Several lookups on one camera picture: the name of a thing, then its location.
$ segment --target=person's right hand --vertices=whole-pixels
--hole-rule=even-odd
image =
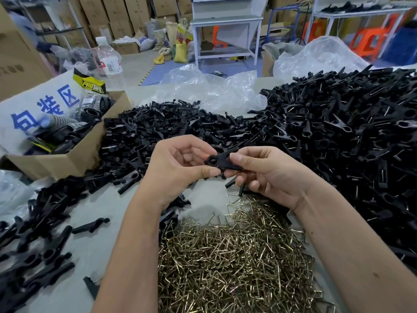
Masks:
[[[276,147],[244,147],[230,154],[232,163],[243,171],[226,170],[224,175],[237,174],[236,185],[249,185],[254,192],[294,210],[311,187],[324,182],[309,168]]]

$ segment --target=metal spring wire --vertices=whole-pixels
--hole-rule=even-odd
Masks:
[[[159,311],[316,312],[323,294],[313,289],[304,238],[265,201],[229,204],[239,209],[227,225],[183,224],[162,245]]]

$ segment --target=pile of metal wire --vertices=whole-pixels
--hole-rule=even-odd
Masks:
[[[190,225],[159,252],[160,312],[315,312],[314,258],[264,203],[228,225]]]

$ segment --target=bottle label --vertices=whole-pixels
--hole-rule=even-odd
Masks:
[[[101,58],[100,63],[106,75],[116,75],[123,71],[121,61],[116,56]]]

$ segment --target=hand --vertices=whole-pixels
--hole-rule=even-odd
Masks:
[[[226,170],[224,175],[236,174],[236,185],[249,185],[254,192],[295,210],[298,203],[315,183],[324,182],[309,168],[276,147],[244,147],[230,154],[232,163],[242,172]]]
[[[159,141],[138,191],[156,200],[162,211],[194,181],[221,174],[220,169],[204,164],[216,154],[213,147],[193,135]]]

